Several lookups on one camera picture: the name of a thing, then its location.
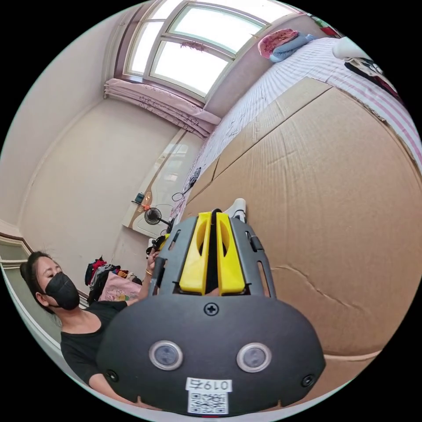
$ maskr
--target qr code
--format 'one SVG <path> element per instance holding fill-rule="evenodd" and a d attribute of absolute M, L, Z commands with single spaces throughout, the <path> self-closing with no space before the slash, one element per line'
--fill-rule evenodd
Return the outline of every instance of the qr code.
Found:
<path fill-rule="evenodd" d="M 193 393 L 189 391 L 188 413 L 226 415 L 228 412 L 227 393 Z"/>

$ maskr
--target black face mask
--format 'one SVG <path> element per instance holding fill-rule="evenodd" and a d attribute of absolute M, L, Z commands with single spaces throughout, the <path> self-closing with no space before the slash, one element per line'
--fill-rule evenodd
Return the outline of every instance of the black face mask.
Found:
<path fill-rule="evenodd" d="M 79 306 L 79 292 L 72 280 L 63 273 L 57 273 L 47 284 L 45 294 L 51 296 L 58 306 L 54 308 L 63 308 L 71 311 Z"/>

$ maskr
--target woman's hand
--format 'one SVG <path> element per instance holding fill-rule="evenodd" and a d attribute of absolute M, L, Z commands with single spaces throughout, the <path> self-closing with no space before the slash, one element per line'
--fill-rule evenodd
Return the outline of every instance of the woman's hand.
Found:
<path fill-rule="evenodd" d="M 159 253 L 160 253 L 159 251 L 156 252 L 155 249 L 151 249 L 151 252 L 148 256 L 148 261 L 147 261 L 147 264 L 146 264 L 146 270 L 151 274 L 154 271 L 155 258 L 159 255 Z"/>
<path fill-rule="evenodd" d="M 149 406 L 149 405 L 147 405 L 147 404 L 145 404 L 145 403 L 142 403 L 142 400 L 141 400 L 141 398 L 140 398 L 140 397 L 138 397 L 138 401 L 136 402 L 136 406 L 138 406 L 138 407 L 142 407 L 142 408 L 144 408 L 144 409 L 149 409 L 149 410 L 161 410 L 161 409 L 158 409 L 158 408 L 156 408 L 156 407 Z"/>

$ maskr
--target pink curtain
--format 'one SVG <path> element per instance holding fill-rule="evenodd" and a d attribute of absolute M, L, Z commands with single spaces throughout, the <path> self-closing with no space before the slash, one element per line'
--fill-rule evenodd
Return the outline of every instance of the pink curtain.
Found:
<path fill-rule="evenodd" d="M 104 85 L 104 92 L 108 97 L 142 107 L 202 139 L 208 138 L 221 120 L 178 95 L 150 85 L 110 79 Z"/>

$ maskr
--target pink pillow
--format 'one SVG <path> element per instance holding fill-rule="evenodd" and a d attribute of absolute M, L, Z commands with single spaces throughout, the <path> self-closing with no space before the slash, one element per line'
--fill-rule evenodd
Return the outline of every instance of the pink pillow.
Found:
<path fill-rule="evenodd" d="M 131 300 L 138 297 L 141 286 L 117 274 L 109 272 L 99 300 Z"/>
<path fill-rule="evenodd" d="M 298 31 L 292 29 L 280 29 L 279 31 L 268 34 L 258 43 L 258 50 L 262 57 L 269 58 L 274 48 L 286 44 L 299 35 Z"/>

